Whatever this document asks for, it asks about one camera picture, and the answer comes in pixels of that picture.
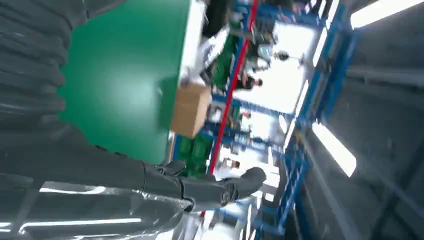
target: humanoid robot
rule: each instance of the humanoid robot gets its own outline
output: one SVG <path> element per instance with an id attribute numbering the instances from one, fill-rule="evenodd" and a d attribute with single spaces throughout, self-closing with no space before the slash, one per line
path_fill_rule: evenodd
<path id="1" fill-rule="evenodd" d="M 123 239 L 256 192 L 260 168 L 215 181 L 92 146 L 58 118 L 72 30 L 124 0 L 0 0 L 0 239 Z"/>

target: factory floor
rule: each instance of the factory floor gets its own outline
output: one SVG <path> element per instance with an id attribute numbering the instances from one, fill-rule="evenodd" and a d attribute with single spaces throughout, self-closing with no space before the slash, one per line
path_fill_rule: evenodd
<path id="1" fill-rule="evenodd" d="M 61 117 L 88 140 L 151 164 L 165 159 L 189 0 L 128 0 L 73 33 Z"/>

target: red stripe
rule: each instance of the red stripe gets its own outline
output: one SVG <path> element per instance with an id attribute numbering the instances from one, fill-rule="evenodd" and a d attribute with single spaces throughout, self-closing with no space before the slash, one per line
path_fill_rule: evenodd
<path id="1" fill-rule="evenodd" d="M 259 6 L 259 0 L 254 0 L 252 7 L 251 7 L 251 14 L 250 14 L 250 19 L 249 19 L 249 23 L 248 23 L 249 31 L 252 31 L 252 27 L 253 27 L 253 24 L 255 22 L 257 12 L 258 12 L 258 6 Z M 210 161 L 210 168 L 209 168 L 210 174 L 213 174 L 214 170 L 215 170 L 215 164 L 217 162 L 218 154 L 219 154 L 219 151 L 221 149 L 220 148 L 221 141 L 223 139 L 224 130 L 225 130 L 225 127 L 226 127 L 226 119 L 227 119 L 227 116 L 228 116 L 228 112 L 230 111 L 230 108 L 231 108 L 231 101 L 233 100 L 233 92 L 234 92 L 234 89 L 236 89 L 236 85 L 237 85 L 237 81 L 238 81 L 238 75 L 240 73 L 243 62 L 245 60 L 245 56 L 246 56 L 248 46 L 249 46 L 249 42 L 246 39 L 244 39 L 243 45 L 242 45 L 242 48 L 241 48 L 241 53 L 240 53 L 240 56 L 238 58 L 237 65 L 235 67 L 234 76 L 232 76 L 231 87 L 230 87 L 230 89 L 227 93 L 228 97 L 227 97 L 226 103 L 225 103 L 225 110 L 224 110 L 224 114 L 223 114 L 222 119 L 221 119 L 221 124 L 219 126 L 219 133 L 218 133 L 218 137 L 217 137 L 216 142 L 215 142 L 215 147 L 214 147 L 214 150 L 213 150 L 212 159 Z"/>

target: cardboard box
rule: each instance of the cardboard box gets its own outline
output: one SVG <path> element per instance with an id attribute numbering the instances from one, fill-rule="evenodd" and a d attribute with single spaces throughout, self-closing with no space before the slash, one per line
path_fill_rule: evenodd
<path id="1" fill-rule="evenodd" d="M 211 88 L 190 83 L 176 93 L 171 130 L 179 135 L 194 138 L 205 124 L 211 103 Z"/>

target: shelving rack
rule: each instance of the shelving rack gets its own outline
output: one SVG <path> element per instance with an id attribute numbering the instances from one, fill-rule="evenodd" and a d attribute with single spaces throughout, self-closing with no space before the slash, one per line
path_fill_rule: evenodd
<path id="1" fill-rule="evenodd" d="M 276 7 L 259 5 L 258 0 L 254 0 L 252 4 L 236 4 L 234 9 L 235 12 L 245 16 L 243 22 L 244 32 L 252 32 L 255 19 L 258 18 L 285 22 L 286 24 L 308 26 L 315 29 L 320 35 L 317 38 L 315 54 L 311 59 L 314 72 L 308 77 L 310 80 L 305 79 L 303 82 L 302 90 L 293 113 L 283 113 L 252 102 L 233 99 L 233 92 L 237 84 L 237 76 L 242 70 L 241 68 L 248 48 L 248 40 L 243 37 L 240 38 L 236 47 L 235 61 L 233 62 L 234 65 L 230 74 L 229 88 L 226 91 L 227 94 L 226 96 L 212 96 L 215 102 L 225 103 L 218 135 L 210 135 L 205 130 L 199 133 L 201 136 L 214 140 L 208 172 L 210 174 L 214 173 L 222 143 L 238 145 L 262 154 L 268 154 L 267 147 L 272 147 L 272 155 L 276 157 L 277 160 L 281 161 L 281 163 L 284 163 L 281 164 L 281 166 L 285 168 L 287 180 L 281 200 L 279 201 L 279 207 L 277 209 L 265 209 L 263 207 L 260 209 L 260 211 L 272 213 L 275 216 L 274 224 L 267 224 L 260 221 L 254 222 L 253 226 L 256 228 L 254 239 L 259 240 L 263 231 L 284 235 L 285 222 L 293 209 L 303 239 L 312 239 L 308 219 L 303 208 L 302 198 L 298 197 L 298 195 L 307 170 L 313 168 L 313 166 L 310 164 L 311 161 L 302 144 L 302 138 L 296 135 L 298 130 L 309 128 L 311 123 L 325 121 L 326 117 L 331 114 L 352 57 L 353 49 L 356 46 L 358 33 L 353 31 L 352 28 L 343 21 L 345 6 L 340 4 L 338 0 L 332 1 L 326 18 L 310 15 L 294 15 L 290 11 L 282 11 Z M 287 22 L 287 18 L 281 18 L 282 15 L 291 19 L 290 22 Z M 320 63 L 325 63 L 329 59 L 332 60 L 331 71 L 322 72 L 319 70 L 317 66 Z M 252 144 L 238 142 L 224 137 L 224 133 L 231 131 L 231 129 L 226 128 L 225 124 L 231 106 L 237 106 L 273 118 L 283 116 L 288 123 L 284 144 L 277 145 L 263 139 L 256 139 L 256 142 L 260 142 L 267 146 L 263 149 L 253 146 Z"/>

